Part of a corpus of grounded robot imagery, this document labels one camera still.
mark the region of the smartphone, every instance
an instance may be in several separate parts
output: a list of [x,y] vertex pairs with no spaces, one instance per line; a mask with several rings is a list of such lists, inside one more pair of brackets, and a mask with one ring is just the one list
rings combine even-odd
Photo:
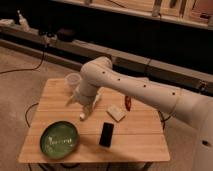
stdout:
[[112,123],[104,122],[99,145],[104,147],[111,146],[113,128],[114,128],[114,125]]

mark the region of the clear plastic cup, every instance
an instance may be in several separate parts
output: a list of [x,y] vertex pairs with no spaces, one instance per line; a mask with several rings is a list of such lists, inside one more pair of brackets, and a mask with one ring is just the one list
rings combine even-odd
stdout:
[[67,84],[74,90],[81,81],[81,75],[78,73],[70,73],[65,77]]

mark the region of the wooden table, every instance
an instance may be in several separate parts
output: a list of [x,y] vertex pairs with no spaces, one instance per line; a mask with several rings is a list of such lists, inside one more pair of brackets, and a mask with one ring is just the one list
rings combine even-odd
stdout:
[[[79,120],[82,106],[66,107],[72,90],[64,79],[49,79],[44,88],[37,112],[31,123],[19,155],[20,163],[97,163],[97,162],[145,162],[169,161],[170,156],[163,130],[155,109],[132,100],[132,109],[127,112],[124,95],[114,90],[101,88],[102,100],[93,114],[84,122]],[[115,104],[126,112],[126,117],[116,123],[106,109]],[[78,148],[61,160],[49,160],[40,151],[39,141],[45,128],[56,121],[72,122],[78,129]],[[104,122],[114,124],[111,147],[99,145]]]

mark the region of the green bowl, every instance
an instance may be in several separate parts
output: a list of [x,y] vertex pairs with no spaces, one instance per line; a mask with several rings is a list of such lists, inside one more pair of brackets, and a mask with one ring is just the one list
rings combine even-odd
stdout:
[[76,127],[67,121],[48,126],[40,139],[42,153],[50,159],[61,159],[77,146],[79,135]]

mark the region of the floor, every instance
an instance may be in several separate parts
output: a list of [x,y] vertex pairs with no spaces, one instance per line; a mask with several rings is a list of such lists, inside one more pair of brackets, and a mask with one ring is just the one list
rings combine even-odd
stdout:
[[[0,47],[0,72],[18,68],[32,68],[39,59]],[[22,144],[28,131],[24,114],[27,108],[38,102],[48,78],[65,77],[74,70],[44,62],[37,71],[14,72],[0,75],[0,171],[28,171],[27,164],[17,162]],[[29,111],[29,120],[36,110]],[[196,132],[172,118],[166,124],[165,137],[171,161],[154,163],[150,171],[189,171],[192,166]],[[143,163],[115,163],[110,171],[139,170]],[[74,171],[106,170],[107,164],[81,164]],[[41,169],[32,165],[32,170]]]

